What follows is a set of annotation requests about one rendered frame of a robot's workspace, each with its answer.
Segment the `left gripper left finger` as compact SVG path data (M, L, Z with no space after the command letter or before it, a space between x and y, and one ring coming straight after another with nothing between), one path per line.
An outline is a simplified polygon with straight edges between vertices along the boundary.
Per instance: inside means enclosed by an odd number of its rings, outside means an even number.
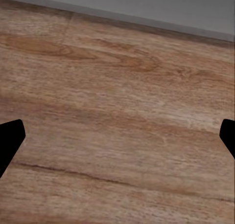
M21 119L0 124L0 178L25 138Z

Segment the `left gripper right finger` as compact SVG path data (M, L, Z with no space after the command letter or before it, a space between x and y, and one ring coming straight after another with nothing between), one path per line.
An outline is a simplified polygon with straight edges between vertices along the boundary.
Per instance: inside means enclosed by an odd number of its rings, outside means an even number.
M235 121L224 119L220 128L219 137L235 158Z

